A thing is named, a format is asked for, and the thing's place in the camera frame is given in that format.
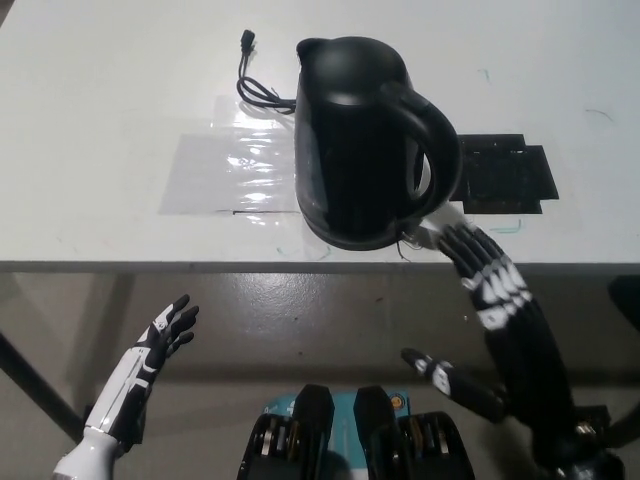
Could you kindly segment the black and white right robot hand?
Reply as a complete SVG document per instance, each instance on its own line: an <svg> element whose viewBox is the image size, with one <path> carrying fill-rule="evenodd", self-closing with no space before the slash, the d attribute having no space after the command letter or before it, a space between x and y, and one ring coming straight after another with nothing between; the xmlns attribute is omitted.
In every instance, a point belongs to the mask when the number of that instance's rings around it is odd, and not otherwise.
<svg viewBox="0 0 640 480"><path fill-rule="evenodd" d="M567 371L539 303L506 252L462 220L435 237L467 291L504 386L480 385L452 364L404 348L402 360L459 405L494 423L512 416L543 438L573 434L576 407Z"/></svg>

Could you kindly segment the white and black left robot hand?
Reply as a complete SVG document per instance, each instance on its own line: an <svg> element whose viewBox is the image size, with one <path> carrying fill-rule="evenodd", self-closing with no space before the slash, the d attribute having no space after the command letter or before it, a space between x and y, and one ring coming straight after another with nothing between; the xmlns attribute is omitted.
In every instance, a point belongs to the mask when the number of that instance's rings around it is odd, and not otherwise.
<svg viewBox="0 0 640 480"><path fill-rule="evenodd" d="M147 401L166 360L194 338L199 307L189 302L185 294L167 306L125 351L86 419L124 451L142 442Z"/></svg>

